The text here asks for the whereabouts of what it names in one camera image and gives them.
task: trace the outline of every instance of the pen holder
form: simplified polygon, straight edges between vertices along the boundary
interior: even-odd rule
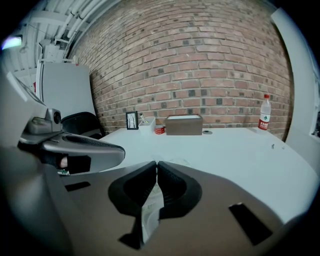
[[[149,136],[155,132],[156,118],[154,116],[145,117],[147,122],[141,121],[139,123],[139,130],[142,135]]]

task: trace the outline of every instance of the chair backrest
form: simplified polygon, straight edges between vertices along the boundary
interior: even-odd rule
[[[98,118],[90,112],[68,115],[61,120],[61,124],[63,125],[63,130],[67,133],[90,137],[89,132],[99,130],[102,137],[106,135]]]

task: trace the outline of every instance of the black office chair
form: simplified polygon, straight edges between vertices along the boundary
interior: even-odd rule
[[[61,120],[65,132],[87,136],[93,139],[101,139],[106,135],[98,118],[89,112],[80,112],[68,115]]]

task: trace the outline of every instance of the picture frame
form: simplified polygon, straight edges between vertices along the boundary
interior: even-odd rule
[[[138,111],[126,112],[125,122],[127,130],[138,130]]]

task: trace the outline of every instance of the black slot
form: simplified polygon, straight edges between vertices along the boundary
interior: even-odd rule
[[[272,235],[272,232],[243,203],[231,205],[229,209],[254,246]]]
[[[89,182],[83,181],[83,182],[79,182],[79,183],[75,183],[75,184],[65,185],[65,189],[69,192],[69,191],[83,189],[83,188],[89,187],[89,186],[90,186]]]

